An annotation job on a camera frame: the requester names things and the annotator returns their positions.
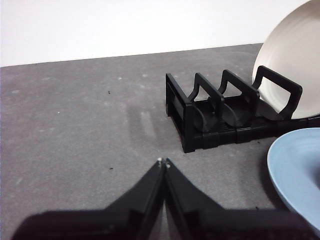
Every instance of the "black dish rack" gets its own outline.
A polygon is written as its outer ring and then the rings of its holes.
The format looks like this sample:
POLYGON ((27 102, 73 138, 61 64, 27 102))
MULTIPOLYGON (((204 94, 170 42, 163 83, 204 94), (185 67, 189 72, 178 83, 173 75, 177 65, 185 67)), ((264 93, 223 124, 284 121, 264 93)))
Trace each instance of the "black dish rack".
POLYGON ((166 113, 179 132, 185 153, 277 137, 296 129, 320 127, 320 115, 291 119, 303 89, 265 66, 258 67, 252 85, 229 70, 223 71, 218 89, 202 74, 196 73, 193 91, 188 97, 170 73, 165 75, 165 85, 166 113), (263 77, 290 93, 287 105, 279 113, 260 99, 258 89, 263 77), (241 95, 224 97, 228 83, 240 90, 241 95), (200 87, 209 97, 195 101, 200 87))

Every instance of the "blue plate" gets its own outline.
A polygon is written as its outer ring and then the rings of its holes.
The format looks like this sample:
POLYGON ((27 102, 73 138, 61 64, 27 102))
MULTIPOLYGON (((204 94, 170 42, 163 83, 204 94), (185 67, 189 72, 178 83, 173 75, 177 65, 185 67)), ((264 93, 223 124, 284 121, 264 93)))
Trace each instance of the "blue plate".
POLYGON ((304 217, 320 237, 320 127, 279 137, 269 149, 267 164, 283 202, 304 217))

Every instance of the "gray countertop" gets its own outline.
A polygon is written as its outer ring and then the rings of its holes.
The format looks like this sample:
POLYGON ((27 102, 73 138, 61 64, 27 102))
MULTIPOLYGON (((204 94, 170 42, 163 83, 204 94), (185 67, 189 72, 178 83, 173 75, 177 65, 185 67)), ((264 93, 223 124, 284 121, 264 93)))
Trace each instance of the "gray countertop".
POLYGON ((250 82, 260 47, 1 68, 1 239, 32 214, 105 208, 159 157, 225 208, 285 208, 266 167, 275 138, 184 153, 165 110, 165 73, 187 94, 196 72, 216 87, 223 69, 250 82))

